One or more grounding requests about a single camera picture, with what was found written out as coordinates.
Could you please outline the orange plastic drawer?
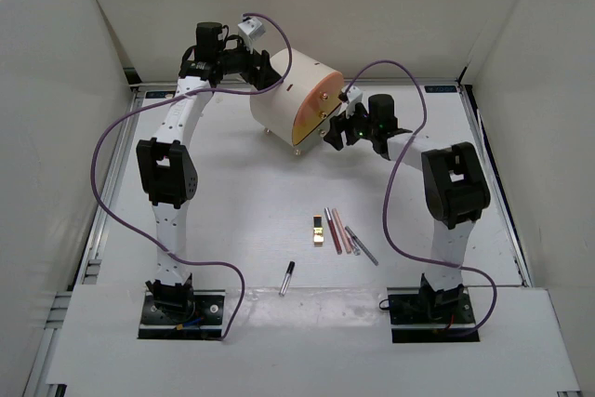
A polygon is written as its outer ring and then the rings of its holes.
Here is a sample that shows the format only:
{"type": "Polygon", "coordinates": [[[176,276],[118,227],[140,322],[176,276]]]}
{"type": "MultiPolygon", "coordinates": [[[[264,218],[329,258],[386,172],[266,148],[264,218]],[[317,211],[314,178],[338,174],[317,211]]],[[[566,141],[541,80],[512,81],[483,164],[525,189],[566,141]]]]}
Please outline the orange plastic drawer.
{"type": "Polygon", "coordinates": [[[298,108],[292,129],[294,143],[305,139],[341,103],[338,95],[344,78],[340,72],[315,75],[306,81],[300,80],[291,90],[297,99],[298,108]]]}

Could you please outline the cream cylindrical organizer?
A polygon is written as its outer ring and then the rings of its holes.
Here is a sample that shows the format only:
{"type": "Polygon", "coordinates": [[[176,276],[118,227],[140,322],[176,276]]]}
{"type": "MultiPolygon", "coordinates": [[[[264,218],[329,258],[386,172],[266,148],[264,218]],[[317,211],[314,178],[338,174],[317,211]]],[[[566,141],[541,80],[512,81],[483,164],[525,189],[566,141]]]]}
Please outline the cream cylindrical organizer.
{"type": "Polygon", "coordinates": [[[292,88],[300,80],[306,81],[315,75],[338,71],[295,49],[284,49],[271,57],[271,65],[279,73],[286,69],[288,63],[292,66],[280,86],[250,98],[250,112],[258,123],[294,150],[292,127],[298,111],[298,101],[291,94],[292,88]]]}

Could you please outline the pale pink lip pencil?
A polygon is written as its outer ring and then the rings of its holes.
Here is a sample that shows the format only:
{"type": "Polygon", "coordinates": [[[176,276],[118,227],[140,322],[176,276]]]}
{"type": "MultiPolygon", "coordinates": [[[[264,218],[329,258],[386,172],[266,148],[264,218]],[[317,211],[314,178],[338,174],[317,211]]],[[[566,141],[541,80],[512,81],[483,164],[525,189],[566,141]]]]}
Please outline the pale pink lip pencil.
{"type": "Polygon", "coordinates": [[[347,254],[351,254],[353,252],[353,248],[352,248],[352,245],[350,243],[349,236],[346,234],[345,229],[343,228],[342,221],[340,219],[339,213],[337,212],[337,210],[335,208],[333,208],[331,210],[331,213],[332,213],[334,222],[336,224],[336,227],[338,229],[338,233],[339,233],[339,236],[340,236],[341,241],[343,243],[343,246],[345,248],[345,251],[346,251],[347,254]]]}

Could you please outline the grey patterned eyeliner pencil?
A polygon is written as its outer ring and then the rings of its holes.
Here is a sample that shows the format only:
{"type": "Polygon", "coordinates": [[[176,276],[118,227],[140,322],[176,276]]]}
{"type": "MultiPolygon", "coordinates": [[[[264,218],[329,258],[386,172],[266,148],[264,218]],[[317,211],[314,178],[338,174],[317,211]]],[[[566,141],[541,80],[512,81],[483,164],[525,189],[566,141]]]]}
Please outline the grey patterned eyeliner pencil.
{"type": "Polygon", "coordinates": [[[371,251],[365,246],[365,244],[361,241],[361,239],[355,234],[355,232],[349,227],[345,227],[345,231],[350,236],[351,240],[355,243],[355,245],[369,258],[369,260],[375,265],[378,266],[379,262],[377,258],[371,253],[371,251]]]}

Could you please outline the gold black lipstick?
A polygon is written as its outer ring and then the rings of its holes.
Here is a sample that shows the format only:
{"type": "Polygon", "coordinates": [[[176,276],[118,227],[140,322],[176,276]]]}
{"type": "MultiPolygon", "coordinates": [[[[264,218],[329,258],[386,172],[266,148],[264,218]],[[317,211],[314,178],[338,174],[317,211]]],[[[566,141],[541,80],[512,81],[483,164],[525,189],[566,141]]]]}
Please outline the gold black lipstick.
{"type": "Polygon", "coordinates": [[[324,225],[320,215],[312,218],[312,241],[315,246],[324,244],[324,225]]]}

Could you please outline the clear mascara black cap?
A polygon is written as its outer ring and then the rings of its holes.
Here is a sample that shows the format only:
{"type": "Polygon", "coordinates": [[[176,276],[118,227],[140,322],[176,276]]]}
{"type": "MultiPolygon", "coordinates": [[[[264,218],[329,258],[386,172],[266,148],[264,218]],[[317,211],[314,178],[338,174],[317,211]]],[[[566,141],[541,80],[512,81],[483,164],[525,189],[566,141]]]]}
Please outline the clear mascara black cap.
{"type": "Polygon", "coordinates": [[[291,281],[291,278],[292,278],[292,275],[293,275],[295,266],[296,266],[296,263],[294,261],[290,261],[288,263],[287,269],[286,269],[285,274],[284,274],[284,279],[282,280],[282,284],[281,284],[280,289],[279,289],[279,295],[281,297],[283,297],[286,294],[286,291],[287,291],[287,288],[288,288],[289,283],[291,281]]]}

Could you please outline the grey green bottom drawer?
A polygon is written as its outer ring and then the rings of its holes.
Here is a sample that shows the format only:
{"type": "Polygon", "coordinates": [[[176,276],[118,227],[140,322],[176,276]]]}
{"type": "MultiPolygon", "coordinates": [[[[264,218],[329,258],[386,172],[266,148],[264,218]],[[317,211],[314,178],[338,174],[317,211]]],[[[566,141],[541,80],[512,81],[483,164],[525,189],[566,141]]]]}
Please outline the grey green bottom drawer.
{"type": "Polygon", "coordinates": [[[308,151],[311,151],[315,146],[321,143],[324,138],[321,138],[318,134],[320,129],[326,130],[327,132],[329,131],[329,119],[321,122],[299,144],[294,147],[294,155],[300,156],[308,151]]]}

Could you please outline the yellow drawer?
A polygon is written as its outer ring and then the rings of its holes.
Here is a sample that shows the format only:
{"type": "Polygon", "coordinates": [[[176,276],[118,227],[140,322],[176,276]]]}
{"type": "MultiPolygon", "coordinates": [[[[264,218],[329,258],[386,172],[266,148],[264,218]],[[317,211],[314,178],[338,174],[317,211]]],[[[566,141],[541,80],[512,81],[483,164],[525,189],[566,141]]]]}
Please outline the yellow drawer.
{"type": "Polygon", "coordinates": [[[297,111],[294,124],[292,127],[292,144],[296,146],[299,144],[314,128],[321,122],[331,117],[334,113],[341,109],[340,105],[332,105],[330,109],[320,109],[311,106],[301,106],[297,111]],[[319,118],[320,112],[326,112],[327,118],[321,120],[319,118]]]}

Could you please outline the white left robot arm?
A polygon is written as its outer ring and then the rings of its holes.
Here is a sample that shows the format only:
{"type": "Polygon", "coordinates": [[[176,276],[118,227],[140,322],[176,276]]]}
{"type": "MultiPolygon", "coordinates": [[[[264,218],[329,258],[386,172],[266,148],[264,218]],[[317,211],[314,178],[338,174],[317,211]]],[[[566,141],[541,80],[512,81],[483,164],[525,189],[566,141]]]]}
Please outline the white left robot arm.
{"type": "Polygon", "coordinates": [[[255,16],[238,24],[238,33],[225,36],[218,22],[196,26],[196,44],[180,64],[175,96],[165,118],[150,139],[137,144],[136,154],[143,190],[155,216],[158,250],[155,278],[147,283],[153,293],[172,291],[164,300],[164,312],[178,323],[195,312],[193,296],[182,291],[192,287],[192,275],[178,261],[185,253],[186,217],[196,194],[199,178],[188,152],[192,134],[205,106],[222,79],[238,74],[255,90],[269,90],[282,76],[271,67],[270,54],[254,49],[265,33],[255,16]]]}

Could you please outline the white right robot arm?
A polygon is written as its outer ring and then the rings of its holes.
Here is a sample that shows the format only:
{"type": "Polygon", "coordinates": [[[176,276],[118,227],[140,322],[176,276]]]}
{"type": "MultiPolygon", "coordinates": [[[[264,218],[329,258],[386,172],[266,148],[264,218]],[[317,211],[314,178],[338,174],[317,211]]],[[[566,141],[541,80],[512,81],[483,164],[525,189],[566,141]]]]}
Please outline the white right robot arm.
{"type": "Polygon", "coordinates": [[[330,120],[324,141],[340,151],[365,139],[384,159],[421,172],[434,227],[430,262],[421,281],[430,291],[418,298],[417,310],[426,321],[437,323],[452,308],[444,292],[462,287],[460,266],[470,233],[490,204],[483,169],[472,143],[435,143],[399,127],[392,96],[373,95],[367,106],[362,104],[362,97],[357,88],[339,94],[346,110],[330,120]]]}

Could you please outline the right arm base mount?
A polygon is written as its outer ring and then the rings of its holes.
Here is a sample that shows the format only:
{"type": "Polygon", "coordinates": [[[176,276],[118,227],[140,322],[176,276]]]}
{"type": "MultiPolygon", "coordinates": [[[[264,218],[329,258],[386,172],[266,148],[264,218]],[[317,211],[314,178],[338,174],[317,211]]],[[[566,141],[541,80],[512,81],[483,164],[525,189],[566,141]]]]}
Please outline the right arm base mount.
{"type": "Polygon", "coordinates": [[[389,289],[378,307],[389,315],[394,344],[480,341],[469,293],[463,285],[434,291],[422,276],[417,291],[389,289]]]}

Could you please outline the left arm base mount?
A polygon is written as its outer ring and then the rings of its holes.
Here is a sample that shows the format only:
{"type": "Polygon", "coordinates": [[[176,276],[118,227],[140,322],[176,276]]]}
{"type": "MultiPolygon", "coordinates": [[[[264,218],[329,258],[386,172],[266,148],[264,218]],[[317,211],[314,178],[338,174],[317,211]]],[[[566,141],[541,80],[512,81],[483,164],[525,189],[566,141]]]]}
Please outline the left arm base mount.
{"type": "Polygon", "coordinates": [[[223,333],[226,292],[221,289],[193,290],[192,298],[175,305],[170,300],[155,300],[151,291],[144,295],[139,318],[138,339],[144,340],[219,340],[223,333]]]}

